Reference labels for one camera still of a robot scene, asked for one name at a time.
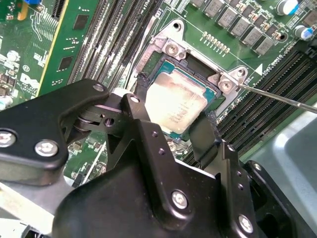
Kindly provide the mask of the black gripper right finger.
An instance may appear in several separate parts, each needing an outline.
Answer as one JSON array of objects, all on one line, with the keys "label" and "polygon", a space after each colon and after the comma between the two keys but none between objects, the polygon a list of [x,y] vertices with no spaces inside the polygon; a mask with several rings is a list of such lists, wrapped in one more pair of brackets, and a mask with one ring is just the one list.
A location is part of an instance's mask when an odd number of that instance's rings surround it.
[{"label": "black gripper right finger", "polygon": [[275,181],[254,161],[241,163],[221,139],[212,114],[200,113],[189,129],[194,158],[220,182],[219,229],[226,238],[299,238],[300,216]]}]

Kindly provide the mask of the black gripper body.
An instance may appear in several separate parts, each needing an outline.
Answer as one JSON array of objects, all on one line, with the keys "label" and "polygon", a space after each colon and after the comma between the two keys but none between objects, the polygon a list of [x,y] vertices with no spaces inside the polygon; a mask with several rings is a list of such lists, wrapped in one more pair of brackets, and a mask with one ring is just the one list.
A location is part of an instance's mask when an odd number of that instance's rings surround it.
[{"label": "black gripper body", "polygon": [[69,193],[53,221],[54,238],[230,238],[220,203],[220,182],[200,169],[178,162],[195,213],[177,230],[154,216],[140,166],[114,169]]}]

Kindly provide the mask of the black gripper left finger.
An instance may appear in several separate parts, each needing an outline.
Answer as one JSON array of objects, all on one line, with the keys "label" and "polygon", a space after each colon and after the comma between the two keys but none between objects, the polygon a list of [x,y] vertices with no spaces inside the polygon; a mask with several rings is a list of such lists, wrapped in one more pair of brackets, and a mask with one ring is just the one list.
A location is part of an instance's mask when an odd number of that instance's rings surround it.
[{"label": "black gripper left finger", "polygon": [[193,217],[189,201],[176,205],[174,192],[187,188],[162,130],[150,121],[145,104],[132,94],[110,95],[96,81],[83,79],[0,114],[1,135],[12,143],[0,147],[0,178],[23,185],[57,181],[68,159],[68,144],[91,131],[116,143],[114,168],[138,160],[152,212],[163,225],[185,225]]}]

